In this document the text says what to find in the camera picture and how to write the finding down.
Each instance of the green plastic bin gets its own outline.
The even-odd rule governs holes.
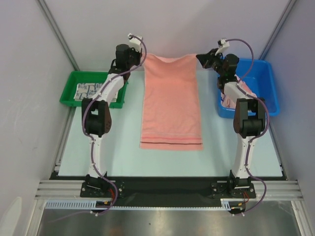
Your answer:
[[[75,101],[74,95],[77,84],[80,83],[104,83],[107,72],[72,71],[60,97],[60,102],[70,107],[81,107],[81,101]],[[127,84],[119,90],[116,102],[110,104],[110,108],[123,108]]]

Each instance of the gray wall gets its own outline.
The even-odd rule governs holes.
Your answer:
[[[72,70],[35,0],[0,1],[0,218],[23,199],[22,236],[67,115],[59,103]]]
[[[289,0],[46,0],[81,70],[108,70],[128,33],[150,53],[205,53],[222,38],[245,38],[259,57]],[[241,43],[230,52],[250,53]]]
[[[296,3],[267,60],[276,76],[281,113],[272,119],[290,179],[298,179],[315,223],[315,1]]]

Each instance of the black mounting plate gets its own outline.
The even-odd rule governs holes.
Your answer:
[[[249,188],[231,189],[228,182],[214,182],[211,183],[211,196],[214,199],[244,199],[244,192],[246,192],[250,199],[256,198],[254,184],[251,183]]]
[[[118,198],[123,198],[124,197],[124,182],[121,182],[121,181],[116,182],[115,185],[118,190]],[[86,182],[83,182],[81,186],[80,197],[81,198],[111,198],[112,195],[109,192],[109,190],[93,188],[93,187],[88,186]]]

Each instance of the white table surface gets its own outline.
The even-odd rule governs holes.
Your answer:
[[[105,140],[103,158],[109,176],[128,177],[223,177],[235,159],[237,137],[233,120],[217,113],[217,76],[197,71],[202,119],[202,151],[161,151],[141,149],[140,132],[144,96],[144,72],[133,72],[122,109],[111,109],[112,128]],[[63,154],[59,176],[85,176],[90,164],[89,139],[82,133],[81,108],[75,111]],[[281,177],[282,172],[267,132],[257,141],[252,174]]]

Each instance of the pink towel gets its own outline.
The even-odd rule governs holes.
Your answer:
[[[246,85],[246,83],[244,81],[241,81],[239,83],[239,86],[246,92],[248,92],[250,95],[254,96],[254,97],[257,97],[255,93],[253,93],[251,91],[251,89]],[[229,98],[229,96],[221,93],[221,105],[223,107],[226,107],[226,108],[232,108],[232,109],[235,109],[236,107],[236,104]]]
[[[196,63],[195,55],[167,59],[148,54],[141,148],[203,149]]]

